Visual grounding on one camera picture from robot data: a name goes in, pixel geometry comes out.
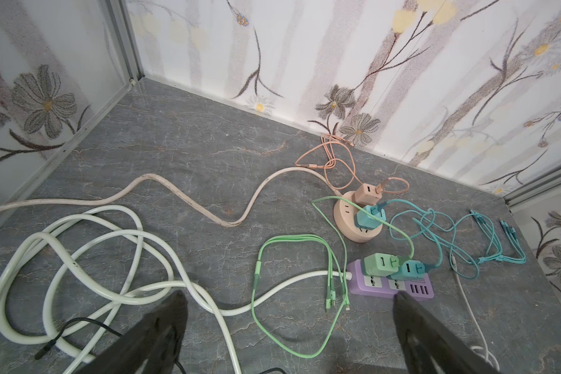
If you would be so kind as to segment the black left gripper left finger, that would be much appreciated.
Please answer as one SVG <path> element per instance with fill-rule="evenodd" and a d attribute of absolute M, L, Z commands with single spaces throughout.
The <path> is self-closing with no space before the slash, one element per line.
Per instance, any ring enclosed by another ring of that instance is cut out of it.
<path fill-rule="evenodd" d="M 188 321 L 187 300 L 175 291 L 80 373 L 170 373 Z"/>

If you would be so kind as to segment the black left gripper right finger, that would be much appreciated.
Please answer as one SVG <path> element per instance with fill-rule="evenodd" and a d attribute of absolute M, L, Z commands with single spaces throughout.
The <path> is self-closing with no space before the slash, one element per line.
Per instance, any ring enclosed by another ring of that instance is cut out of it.
<path fill-rule="evenodd" d="M 408 372 L 497 372 L 404 291 L 394 296 L 393 318 Z"/>

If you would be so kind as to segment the teal charger plug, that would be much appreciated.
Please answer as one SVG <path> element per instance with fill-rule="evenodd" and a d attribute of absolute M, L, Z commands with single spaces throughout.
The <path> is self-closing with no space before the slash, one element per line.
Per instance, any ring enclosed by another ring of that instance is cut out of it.
<path fill-rule="evenodd" d="M 417 260 L 408 260 L 401 265 L 398 271 L 389 276 L 396 281 L 416 281 L 423 279 L 426 274 L 425 264 Z"/>
<path fill-rule="evenodd" d="M 386 222 L 385 204 L 365 206 L 355 215 L 355 227 L 371 231 L 379 228 Z"/>

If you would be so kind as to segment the purple power strip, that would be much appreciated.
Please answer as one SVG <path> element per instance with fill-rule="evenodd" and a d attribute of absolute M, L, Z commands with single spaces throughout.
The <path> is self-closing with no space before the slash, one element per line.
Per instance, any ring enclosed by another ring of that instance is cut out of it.
<path fill-rule="evenodd" d="M 403 291 L 419 302 L 435 298 L 434 289 L 428 274 L 420 280 L 392 280 L 388 277 L 364 275 L 361 260 L 355 260 L 347 266 L 352 278 L 348 281 L 348 290 L 354 295 L 392 299 Z"/>

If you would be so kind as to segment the green charger plug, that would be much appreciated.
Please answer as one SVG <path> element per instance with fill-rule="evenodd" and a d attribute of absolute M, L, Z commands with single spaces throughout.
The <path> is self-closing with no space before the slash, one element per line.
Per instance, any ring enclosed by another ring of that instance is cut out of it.
<path fill-rule="evenodd" d="M 374 253 L 362 261 L 363 274 L 369 277 L 388 277 L 399 270 L 399 258 L 386 253 Z"/>

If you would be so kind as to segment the pink charger plug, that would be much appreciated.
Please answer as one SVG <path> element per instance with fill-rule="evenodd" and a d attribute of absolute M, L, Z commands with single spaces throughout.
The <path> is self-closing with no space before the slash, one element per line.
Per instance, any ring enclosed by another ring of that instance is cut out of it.
<path fill-rule="evenodd" d="M 375 185 L 363 183 L 353 192 L 352 201 L 360 207 L 374 206 L 382 199 L 382 193 Z"/>

